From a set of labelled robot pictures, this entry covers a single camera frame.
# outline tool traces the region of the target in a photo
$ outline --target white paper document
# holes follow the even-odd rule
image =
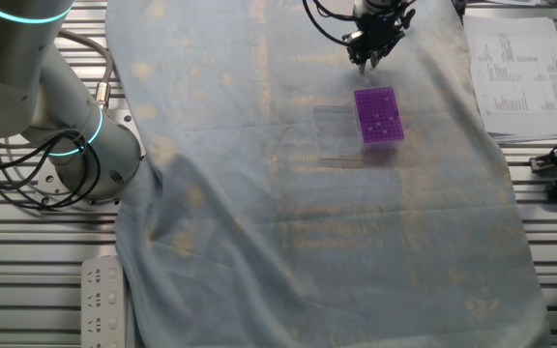
[[[465,16],[470,69],[488,132],[557,135],[557,33],[548,18]]]

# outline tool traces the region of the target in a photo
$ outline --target power outlet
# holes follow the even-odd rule
[[[81,266],[81,348],[124,348],[126,292],[117,256]]]

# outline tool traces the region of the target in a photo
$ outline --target black cable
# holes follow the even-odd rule
[[[75,145],[77,146],[77,148],[80,148],[81,145],[80,143],[76,142]],[[80,196],[78,196],[76,199],[72,200],[73,197],[75,197],[80,190],[83,188],[83,186],[85,185],[85,183],[87,182],[87,178],[89,176],[89,160],[86,158],[86,156],[83,156],[83,176],[81,177],[81,180],[78,184],[78,186],[76,187],[75,190],[73,190],[70,195],[68,195],[65,199],[63,199],[60,202],[54,203],[52,205],[45,205],[42,202],[39,202],[35,199],[33,199],[32,197],[28,196],[25,192],[22,192],[21,190],[17,190],[22,196],[24,196],[25,198],[27,198],[31,204],[33,205],[28,205],[24,202],[18,202],[18,201],[14,201],[12,200],[12,198],[10,198],[5,192],[4,189],[1,188],[0,186],[0,194],[1,196],[8,201],[11,204],[16,205],[17,207],[20,208],[24,208],[24,209],[35,209],[35,210],[54,210],[54,209],[58,209],[58,208],[65,208],[65,207],[69,207],[72,206],[73,204],[79,202],[80,200],[84,199],[85,197],[87,197],[93,190],[94,188],[98,185],[98,182],[100,181],[100,177],[101,177],[101,173],[102,173],[102,169],[101,169],[101,165],[100,165],[100,160],[98,158],[98,155],[96,154],[96,151],[94,150],[94,148],[87,144],[87,149],[89,149],[89,153],[92,155],[92,157],[94,158],[94,161],[96,163],[96,178],[94,179],[94,182],[92,183],[92,185]]]
[[[335,17],[332,16],[332,15],[344,15],[344,14],[333,14],[333,13],[331,13],[328,9],[324,8],[324,7],[319,3],[319,0],[312,0],[312,1],[315,3],[315,5],[318,5],[318,8],[317,8],[318,11],[319,11],[319,9],[321,9],[321,11],[327,13],[327,14],[328,14],[329,16],[331,16],[332,18],[335,18]],[[318,30],[323,36],[325,36],[328,40],[332,41],[332,42],[335,43],[335,44],[340,44],[340,45],[345,46],[345,47],[358,48],[358,47],[376,45],[376,44],[379,44],[379,43],[382,43],[383,41],[385,41],[384,38],[382,38],[381,40],[379,40],[378,42],[375,42],[375,43],[346,43],[346,42],[344,42],[343,40],[339,40],[339,39],[333,37],[332,35],[330,35],[327,31],[324,30],[324,28],[321,27],[321,25],[319,25],[319,23],[317,23],[317,21],[315,20],[315,17],[313,17],[312,12],[310,11],[310,8],[308,7],[308,2],[307,2],[307,0],[302,0],[302,3],[303,3],[303,5],[305,6],[305,12],[307,12],[308,19],[310,19],[311,23],[315,26],[315,28],[317,28],[317,30]],[[387,12],[385,12],[385,13],[380,13],[380,14],[377,14],[376,16],[383,16],[383,15],[385,15],[385,14],[388,14],[388,13],[392,12],[392,11],[393,11],[393,10],[387,11]]]
[[[57,136],[49,139],[43,145],[38,147],[36,150],[34,150],[31,153],[21,157],[20,159],[14,160],[14,161],[6,163],[6,164],[1,164],[0,165],[0,170],[1,169],[7,169],[7,168],[10,168],[14,165],[21,164],[21,163],[25,162],[26,160],[31,159],[32,157],[37,155],[40,151],[43,151],[46,148],[49,148],[48,152],[50,153],[50,151],[55,147],[55,145],[57,145],[59,143],[59,141],[61,141],[61,139],[63,139],[63,134],[62,135],[57,135]]]
[[[77,142],[76,140],[75,140],[75,145],[76,145],[77,149],[79,149],[79,150],[80,150],[80,147],[82,147],[82,144],[79,143],[79,142]],[[67,205],[64,205],[64,204],[66,204],[68,201],[72,200],[72,199],[74,198],[74,196],[75,196],[75,195],[80,191],[80,189],[83,187],[83,185],[85,184],[85,182],[87,181],[87,175],[88,175],[88,169],[87,169],[87,167],[88,167],[88,164],[89,164],[89,162],[85,159],[85,163],[84,163],[84,165],[85,165],[84,168],[85,168],[85,169],[84,169],[84,171],[83,171],[83,177],[81,178],[81,182],[80,182],[80,184],[77,186],[77,189],[74,190],[74,191],[71,191],[70,193],[68,193],[68,196],[67,196],[66,198],[62,199],[60,202],[57,202],[56,204],[53,204],[53,205],[45,205],[44,203],[39,202],[39,201],[35,200],[34,198],[30,197],[27,193],[23,192],[20,188],[17,188],[16,191],[17,191],[20,195],[22,195],[23,197],[25,197],[28,201],[30,201],[31,203],[35,204],[35,205],[37,206],[36,208],[39,208],[39,209],[52,210],[52,209],[54,209],[54,208],[67,206]],[[14,181],[14,180],[10,177],[10,175],[8,174],[8,172],[6,171],[6,169],[2,169],[2,172],[3,172],[4,176],[6,177],[6,179],[8,179],[8,182],[9,182],[9,183],[12,183],[12,182]],[[24,205],[24,204],[22,204],[22,207],[23,207],[23,208],[33,208],[33,207],[31,207],[31,206],[26,206],[26,205]]]
[[[101,82],[108,82],[109,78],[111,77],[111,74],[113,73],[113,57],[111,57],[111,53],[109,53],[109,51],[106,48],[104,48],[101,44],[93,41],[92,39],[89,39],[82,35],[78,35],[66,29],[60,29],[59,34],[57,34],[57,36],[96,49],[106,61],[106,69],[104,70],[104,75]]]
[[[76,199],[73,199],[83,188],[83,186],[85,186],[85,183],[87,182],[87,178],[89,177],[89,165],[90,162],[87,159],[87,157],[85,156],[85,154],[82,155],[82,159],[83,159],[83,176],[81,177],[80,181],[79,181],[79,185],[63,200],[51,204],[51,205],[46,205],[42,202],[39,202],[37,200],[35,200],[34,198],[32,198],[31,196],[29,196],[28,194],[26,194],[25,192],[23,192],[21,190],[21,188],[23,188],[28,181],[31,181],[36,174],[40,171],[40,169],[42,168],[42,166],[44,165],[44,161],[47,158],[47,156],[49,155],[49,152],[52,150],[52,148],[57,145],[57,143],[59,143],[59,141],[61,141],[63,138],[67,138],[69,140],[71,140],[72,142],[74,142],[74,145],[76,145],[76,148],[80,150],[82,148],[86,148],[89,149],[89,153],[92,155],[92,157],[94,158],[94,161],[96,163],[96,178],[94,180],[94,183],[80,196],[78,196]],[[79,142],[78,141],[78,136],[75,132],[72,131],[66,131],[50,140],[48,140],[44,145],[47,146],[47,150],[44,152],[43,158],[41,159],[41,161],[39,162],[38,166],[36,167],[36,169],[34,170],[34,172],[32,172],[32,174],[30,176],[28,176],[25,180],[21,181],[18,184],[14,184],[13,179],[9,176],[9,174],[7,173],[7,171],[5,170],[8,165],[0,165],[0,167],[2,167],[3,169],[1,169],[4,173],[4,176],[6,176],[6,179],[9,182],[9,185],[4,185],[4,184],[0,184],[0,195],[9,203],[16,205],[17,207],[20,208],[24,208],[24,209],[36,209],[36,210],[54,210],[57,208],[65,208],[65,207],[69,207],[75,203],[77,203],[78,201],[84,199],[85,197],[87,197],[92,190],[94,190],[94,188],[96,187],[96,185],[98,184],[98,182],[100,181],[100,177],[101,177],[101,173],[102,173],[102,169],[101,169],[101,165],[100,165],[100,160],[98,158],[98,155],[96,154],[96,151],[94,150],[94,148],[90,145],[87,144],[84,139],[83,142]],[[25,202],[18,202],[18,201],[14,201],[12,200],[12,198],[10,198],[5,191],[6,190],[16,190],[18,193],[20,193],[23,197],[25,197],[29,203],[25,203]]]
[[[46,158],[48,157],[48,154],[50,153],[50,151],[52,151],[52,149],[55,147],[55,145],[57,145],[59,143],[59,141],[61,141],[61,139],[63,139],[64,135],[58,135],[52,139],[50,139],[49,141],[47,141],[43,146],[41,146],[41,148],[46,147],[46,151],[44,152],[43,157],[41,158],[40,162],[38,163],[38,166],[36,167],[36,169],[34,169],[34,171],[27,177],[25,178],[25,180],[22,180],[19,183],[11,183],[9,186],[5,186],[3,184],[0,184],[0,189],[8,189],[8,190],[12,190],[12,189],[19,189],[24,187],[25,185],[27,185],[27,183],[30,183],[32,181],[32,179],[34,179],[36,177],[36,175],[38,175],[38,172],[40,171],[40,168],[44,165],[44,162],[46,161]],[[15,164],[19,164],[24,162],[25,160],[31,159],[33,156],[29,156],[26,155],[24,157],[22,157],[21,159],[17,159],[15,161]],[[0,165],[0,169],[6,169],[9,168],[10,164],[4,164],[4,165]]]
[[[0,143],[0,149],[31,149],[33,148],[32,143],[24,143],[24,144],[6,144]]]
[[[356,18],[353,15],[347,15],[347,14],[335,14],[333,12],[331,12],[330,10],[326,9],[324,7],[324,5],[322,5],[319,0],[312,0],[313,3],[315,4],[315,6],[317,6],[317,12],[323,16],[324,18],[334,18],[334,19],[338,19],[338,20],[344,20],[344,21],[356,21],[358,20],[358,18]]]
[[[10,142],[9,142],[8,138],[5,138],[4,141],[5,141],[5,144],[6,144],[6,145],[10,145]],[[13,160],[15,160],[15,159],[13,158],[13,156],[12,156],[12,151],[11,151],[11,149],[10,149],[10,148],[5,148],[5,150],[6,150],[6,155],[7,155],[7,157],[8,157],[8,161],[13,161]],[[25,179],[25,176],[23,175],[23,173],[20,172],[20,169],[18,169],[18,167],[17,167],[16,165],[13,166],[12,169],[15,171],[16,176],[17,176],[18,178],[20,178],[20,180],[24,180],[24,179]],[[68,191],[66,191],[66,192],[48,192],[48,191],[45,191],[45,190],[43,190],[43,189],[38,188],[37,186],[35,186],[35,185],[31,184],[31,183],[27,184],[27,186],[28,186],[29,188],[31,188],[31,189],[34,189],[37,193],[40,193],[40,194],[45,195],[45,196],[47,196],[47,197],[50,197],[50,196],[65,196],[65,195],[70,194],[70,190],[68,190]]]
[[[340,44],[340,45],[343,45],[345,47],[351,47],[351,45],[349,43],[344,43],[342,40],[339,40],[339,39],[333,37],[332,35],[328,34],[328,32],[325,31],[324,28],[322,28],[321,25],[319,25],[319,23],[317,23],[317,21],[315,20],[315,17],[313,17],[313,14],[310,12],[310,8],[308,7],[307,0],[302,0],[302,3],[305,6],[305,11],[307,12],[308,19],[310,19],[310,22],[313,23],[315,28],[317,28],[317,30],[319,30],[319,32],[323,36],[325,36],[328,40],[330,40],[331,42],[333,42],[335,44]]]

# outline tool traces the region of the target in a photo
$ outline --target table surface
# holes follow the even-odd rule
[[[77,0],[63,27],[106,45],[105,9],[104,1]],[[516,7],[471,2],[466,14],[551,17],[557,28],[557,6]],[[56,39],[55,44],[94,93],[103,75],[101,56],[65,39]],[[111,79],[111,87],[112,112],[120,116],[128,114],[117,77]],[[551,180],[534,176],[528,166],[530,157],[546,154],[554,145],[557,140],[501,147],[511,170],[526,236],[549,309],[554,346],[557,346],[557,205],[546,204],[541,194]],[[19,150],[16,155],[26,152]],[[32,167],[27,164],[21,169],[28,172]],[[114,219],[114,214],[37,217],[0,197],[0,346],[79,347],[80,265],[86,259],[115,253]]]

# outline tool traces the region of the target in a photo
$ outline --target light blue cloth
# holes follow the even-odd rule
[[[463,30],[449,0],[415,7],[407,37],[360,75],[300,0],[108,3],[148,152],[116,223],[139,346],[549,345]],[[312,108],[388,86],[403,146],[320,159]]]

